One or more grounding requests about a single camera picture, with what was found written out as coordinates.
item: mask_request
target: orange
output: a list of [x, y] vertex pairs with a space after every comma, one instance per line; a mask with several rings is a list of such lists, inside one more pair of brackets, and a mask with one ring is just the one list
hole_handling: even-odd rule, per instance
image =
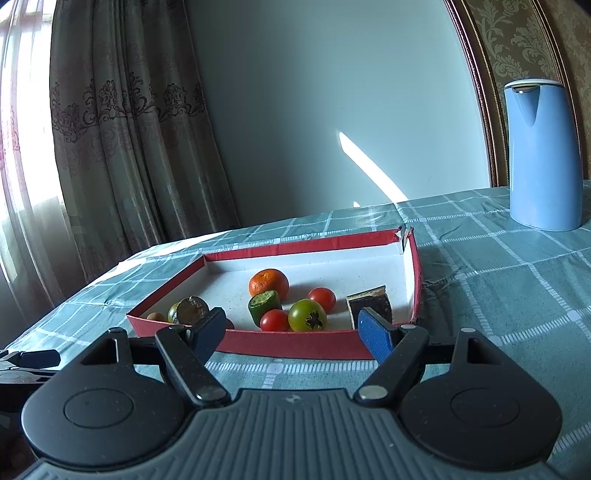
[[279, 294], [279, 299], [282, 301], [287, 297], [289, 289], [290, 283], [287, 281], [287, 277], [283, 272], [275, 268], [261, 270], [251, 278], [248, 284], [248, 291], [251, 297], [264, 291], [275, 290]]

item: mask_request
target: wall molding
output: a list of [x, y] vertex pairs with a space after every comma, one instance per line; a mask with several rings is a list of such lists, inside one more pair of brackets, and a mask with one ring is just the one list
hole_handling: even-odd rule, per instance
[[566, 55], [564, 54], [564, 46], [558, 40], [555, 35], [555, 31], [558, 31], [556, 26], [551, 21], [550, 17], [546, 14], [547, 7], [542, 5], [542, 0], [530, 0], [530, 4], [535, 11], [535, 15], [538, 18], [546, 43], [550, 49], [554, 67], [558, 74], [558, 80], [568, 93], [570, 109], [573, 113], [574, 126], [577, 131], [577, 140], [579, 142], [579, 154], [581, 156], [581, 164], [583, 169], [583, 178], [588, 178], [587, 174], [587, 148], [585, 144], [585, 135], [583, 130], [583, 121], [580, 111], [579, 94], [576, 88], [573, 87], [574, 80], [572, 78], [571, 70], [567, 67], [565, 61]]
[[501, 99], [474, 17], [465, 0], [444, 0], [472, 74], [484, 129], [492, 187], [509, 185], [507, 135]]

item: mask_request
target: checkered tablecloth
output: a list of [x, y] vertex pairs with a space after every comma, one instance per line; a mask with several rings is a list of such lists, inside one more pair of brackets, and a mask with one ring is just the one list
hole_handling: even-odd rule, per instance
[[[132, 332], [125, 313], [201, 253], [413, 226], [423, 266], [420, 322], [433, 333], [479, 329], [558, 399], [563, 431], [550, 463], [589, 478], [591, 447], [591, 183], [585, 224], [535, 231], [511, 220], [506, 188], [475, 190], [295, 218], [160, 245], [85, 287], [13, 342], [10, 350], [56, 348], [62, 365], [111, 326]], [[372, 361], [301, 361], [215, 353], [207, 367], [240, 387], [354, 391]], [[429, 375], [445, 369], [432, 368]], [[138, 367], [147, 375], [157, 372]]]

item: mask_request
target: white lid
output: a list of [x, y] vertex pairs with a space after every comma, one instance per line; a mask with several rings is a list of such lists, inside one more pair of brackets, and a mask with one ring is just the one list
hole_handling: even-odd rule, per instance
[[507, 83], [505, 88], [513, 88], [513, 87], [524, 87], [524, 86], [534, 86], [534, 85], [558, 85], [562, 87], [562, 83], [557, 82], [556, 80], [550, 79], [521, 79], [521, 80], [514, 80], [513, 82]]

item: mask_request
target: kettle spout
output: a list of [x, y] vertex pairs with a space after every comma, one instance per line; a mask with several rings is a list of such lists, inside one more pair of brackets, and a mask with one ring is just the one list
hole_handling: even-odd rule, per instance
[[517, 105], [525, 123], [531, 127], [535, 123], [538, 114], [538, 102], [540, 101], [540, 86], [519, 86], [512, 88]]

